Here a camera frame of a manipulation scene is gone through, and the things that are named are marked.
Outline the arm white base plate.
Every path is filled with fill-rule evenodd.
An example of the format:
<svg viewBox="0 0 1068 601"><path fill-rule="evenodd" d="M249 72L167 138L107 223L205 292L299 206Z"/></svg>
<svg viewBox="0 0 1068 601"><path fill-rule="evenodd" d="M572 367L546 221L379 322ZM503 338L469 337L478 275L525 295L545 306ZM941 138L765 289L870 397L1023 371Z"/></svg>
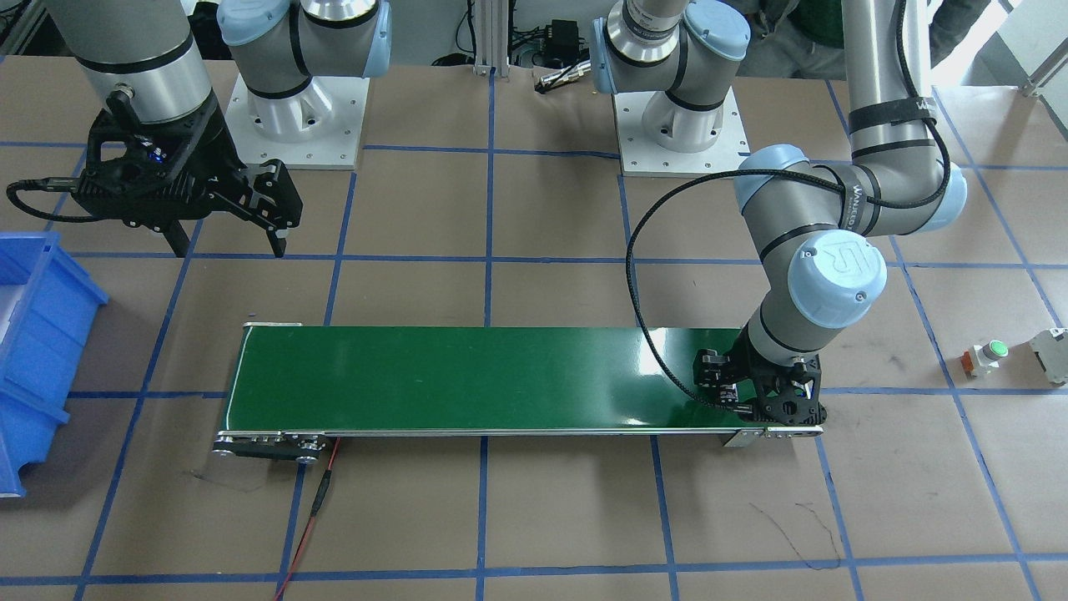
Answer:
<svg viewBox="0 0 1068 601"><path fill-rule="evenodd" d="M248 167L354 171L367 96L368 78L317 77L293 98L257 98L238 76L225 118Z"/></svg>
<svg viewBox="0 0 1068 601"><path fill-rule="evenodd" d="M659 100L653 91L613 96L622 172L693 178L733 170L750 155L735 90L709 117Z"/></svg>

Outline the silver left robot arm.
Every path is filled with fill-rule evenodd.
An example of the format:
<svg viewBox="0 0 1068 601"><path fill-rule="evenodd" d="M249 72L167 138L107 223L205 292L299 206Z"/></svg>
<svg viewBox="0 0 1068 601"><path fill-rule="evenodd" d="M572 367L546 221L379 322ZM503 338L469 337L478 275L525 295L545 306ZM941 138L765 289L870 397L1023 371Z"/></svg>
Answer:
<svg viewBox="0 0 1068 601"><path fill-rule="evenodd" d="M814 164L790 144L752 153L731 178L770 289L724 353L701 350L693 383L661 371L691 406L748 422L820 425L818 354L869 312L886 263L871 237L941 230L965 206L930 97L927 5L846 1L844 57L851 94L851 161ZM651 91L651 132L671 118L709 126L744 57L747 22L720 1L619 1L592 31L592 78L603 93Z"/></svg>

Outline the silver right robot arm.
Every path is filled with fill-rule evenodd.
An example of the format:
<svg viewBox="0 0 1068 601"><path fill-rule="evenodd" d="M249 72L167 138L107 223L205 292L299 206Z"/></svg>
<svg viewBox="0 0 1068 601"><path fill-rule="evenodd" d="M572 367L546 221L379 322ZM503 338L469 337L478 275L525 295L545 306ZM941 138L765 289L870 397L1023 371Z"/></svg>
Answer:
<svg viewBox="0 0 1068 601"><path fill-rule="evenodd" d="M388 72L388 1L47 1L103 110L77 176L7 186L23 213L117 220L184 256L186 221L225 212L274 256L304 203L284 160L241 155L230 126L293 151L340 132L325 81Z"/></svg>

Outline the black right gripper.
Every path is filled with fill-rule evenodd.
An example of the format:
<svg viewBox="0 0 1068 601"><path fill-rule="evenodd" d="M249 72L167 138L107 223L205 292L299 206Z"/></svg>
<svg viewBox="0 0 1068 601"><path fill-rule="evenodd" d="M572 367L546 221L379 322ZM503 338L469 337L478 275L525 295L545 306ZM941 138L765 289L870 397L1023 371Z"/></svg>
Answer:
<svg viewBox="0 0 1068 601"><path fill-rule="evenodd" d="M72 196L92 217L160 230L184 259L191 240L180 220L224 210L269 231L272 255L285 255L304 203L282 160L244 164L214 93L190 114L150 124L134 111L134 93L114 90L88 142Z"/></svg>

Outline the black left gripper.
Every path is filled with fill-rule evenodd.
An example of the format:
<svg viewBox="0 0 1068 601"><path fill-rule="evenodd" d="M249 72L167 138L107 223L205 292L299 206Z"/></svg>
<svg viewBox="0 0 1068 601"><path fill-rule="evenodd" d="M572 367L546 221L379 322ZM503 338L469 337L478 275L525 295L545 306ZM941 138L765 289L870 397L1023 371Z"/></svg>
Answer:
<svg viewBox="0 0 1068 601"><path fill-rule="evenodd" d="M827 413L819 400L822 375L817 355L796 355L786 366L773 364L751 345L747 330L739 332L726 354L701 349L693 362L698 400L748 422L785 426L823 425Z"/></svg>

